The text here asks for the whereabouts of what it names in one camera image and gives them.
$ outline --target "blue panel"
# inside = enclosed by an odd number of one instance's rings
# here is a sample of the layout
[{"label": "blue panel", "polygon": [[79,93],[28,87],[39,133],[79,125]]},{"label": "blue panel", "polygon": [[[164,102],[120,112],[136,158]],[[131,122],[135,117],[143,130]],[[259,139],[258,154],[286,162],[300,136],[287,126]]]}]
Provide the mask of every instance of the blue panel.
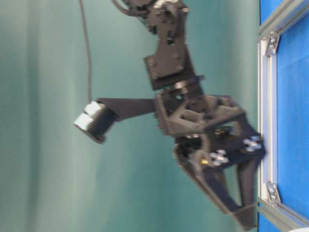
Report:
[{"label": "blue panel", "polygon": [[261,23],[283,2],[283,0],[261,0]]},{"label": "blue panel", "polygon": [[280,232],[273,224],[271,224],[262,214],[259,216],[259,232]]},{"label": "blue panel", "polygon": [[278,49],[278,181],[282,201],[309,218],[309,16]]}]

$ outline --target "wire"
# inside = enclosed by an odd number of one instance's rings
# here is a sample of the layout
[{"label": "wire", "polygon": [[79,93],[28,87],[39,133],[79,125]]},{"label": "wire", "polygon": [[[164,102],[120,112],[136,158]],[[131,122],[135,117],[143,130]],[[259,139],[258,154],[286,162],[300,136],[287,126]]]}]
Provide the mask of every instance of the wire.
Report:
[{"label": "wire", "polygon": [[85,10],[83,5],[83,0],[79,0],[79,5],[81,8],[82,14],[82,21],[83,21],[83,31],[84,31],[84,39],[85,39],[85,46],[86,46],[86,53],[87,53],[87,94],[88,94],[88,101],[91,103],[92,100],[92,62],[91,62],[91,53],[90,53],[90,44],[88,38],[88,31],[87,31],[87,23],[85,17]]}]

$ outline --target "robotic arm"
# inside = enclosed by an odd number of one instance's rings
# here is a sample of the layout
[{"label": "robotic arm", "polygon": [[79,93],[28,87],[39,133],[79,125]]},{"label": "robotic arm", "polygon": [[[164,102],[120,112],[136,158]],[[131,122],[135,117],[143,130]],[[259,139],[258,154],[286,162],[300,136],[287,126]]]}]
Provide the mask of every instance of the robotic arm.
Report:
[{"label": "robotic arm", "polygon": [[[74,124],[97,143],[112,124],[155,113],[159,128],[175,138],[178,165],[201,190],[243,227],[255,227],[254,174],[266,151],[259,133],[229,96],[204,95],[203,76],[194,72],[185,43],[189,8],[181,0],[116,0],[114,5],[128,16],[138,17],[158,35],[158,49],[144,59],[154,99],[107,99],[91,102]],[[229,195],[224,169],[237,166],[241,205]]]}]

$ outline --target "aluminum frame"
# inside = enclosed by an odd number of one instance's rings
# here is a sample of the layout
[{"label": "aluminum frame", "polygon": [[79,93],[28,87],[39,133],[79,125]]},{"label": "aluminum frame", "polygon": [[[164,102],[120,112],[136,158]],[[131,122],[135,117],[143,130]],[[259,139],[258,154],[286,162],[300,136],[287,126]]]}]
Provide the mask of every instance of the aluminum frame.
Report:
[{"label": "aluminum frame", "polygon": [[283,232],[309,227],[309,221],[283,203],[270,203],[266,183],[278,183],[277,55],[265,55],[272,33],[281,35],[309,12],[309,0],[285,0],[259,28],[258,129],[267,155],[258,169],[258,211]]}]

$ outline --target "teal backdrop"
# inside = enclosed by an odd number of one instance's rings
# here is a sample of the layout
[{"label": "teal backdrop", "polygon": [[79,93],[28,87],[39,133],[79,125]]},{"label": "teal backdrop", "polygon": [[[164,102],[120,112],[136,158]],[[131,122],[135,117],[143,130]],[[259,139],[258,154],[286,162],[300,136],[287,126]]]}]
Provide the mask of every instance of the teal backdrop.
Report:
[{"label": "teal backdrop", "polygon": [[[256,126],[258,0],[185,3],[205,92],[232,95]],[[156,37],[108,0],[84,5],[93,97],[152,98],[142,59]],[[77,0],[2,0],[0,35],[0,232],[241,231],[179,169],[153,115],[104,145],[73,126],[87,103]]]}]

